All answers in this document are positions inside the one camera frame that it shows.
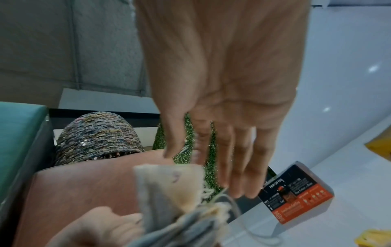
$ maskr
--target human palm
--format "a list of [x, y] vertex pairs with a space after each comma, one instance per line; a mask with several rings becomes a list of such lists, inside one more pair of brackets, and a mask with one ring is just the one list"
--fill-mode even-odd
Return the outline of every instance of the human palm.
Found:
[[183, 147], [189, 112], [192, 162], [204, 164], [213, 121], [220, 185], [234, 197], [255, 197], [296, 95], [309, 1], [137, 0], [135, 6], [165, 156]]

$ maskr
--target black and orange box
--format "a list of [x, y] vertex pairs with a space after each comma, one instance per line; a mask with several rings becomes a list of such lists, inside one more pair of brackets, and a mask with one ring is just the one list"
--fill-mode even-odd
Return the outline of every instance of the black and orange box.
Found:
[[303, 163], [296, 161], [268, 181], [259, 198], [285, 224], [334, 197], [334, 192]]

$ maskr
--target wet tea bag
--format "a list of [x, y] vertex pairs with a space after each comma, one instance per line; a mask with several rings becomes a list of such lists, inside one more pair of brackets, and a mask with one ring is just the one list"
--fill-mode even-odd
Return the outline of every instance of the wet tea bag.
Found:
[[128, 247], [211, 247], [224, 232], [230, 205], [200, 205], [204, 169], [187, 165], [134, 168], [146, 234]]

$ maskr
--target woven texture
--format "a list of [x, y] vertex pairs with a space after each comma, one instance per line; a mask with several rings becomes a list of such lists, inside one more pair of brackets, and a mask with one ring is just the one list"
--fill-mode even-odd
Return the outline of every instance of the woven texture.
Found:
[[55, 165], [143, 152], [140, 138], [121, 116], [105, 111], [82, 115], [61, 133]]

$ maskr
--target green glitter object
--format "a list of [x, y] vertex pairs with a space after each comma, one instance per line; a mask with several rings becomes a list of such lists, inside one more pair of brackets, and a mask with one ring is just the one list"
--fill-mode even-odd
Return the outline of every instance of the green glitter object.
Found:
[[[191, 124], [190, 117], [188, 114], [185, 116], [185, 128], [186, 128], [186, 146], [187, 150], [184, 152], [181, 152], [177, 154], [174, 157], [175, 164], [188, 164], [190, 163], [191, 159], [191, 153], [193, 151], [193, 142], [194, 142], [194, 130], [193, 125]], [[215, 190], [215, 192], [207, 199], [207, 201], [210, 201], [215, 195], [217, 195], [222, 188], [219, 186], [216, 180], [216, 153], [217, 153], [217, 147], [216, 147], [216, 133], [213, 127], [213, 123], [211, 123], [211, 129], [212, 129], [212, 136], [211, 136], [211, 143], [209, 145], [209, 157], [208, 160], [204, 166], [205, 170], [205, 181], [209, 188], [212, 188]], [[166, 146], [166, 141], [164, 139], [164, 130], [161, 124], [158, 126], [158, 130], [155, 136], [155, 142], [152, 147], [153, 150], [156, 149], [164, 149]], [[271, 177], [274, 177], [276, 174], [272, 171], [272, 169], [268, 169], [268, 173]]]

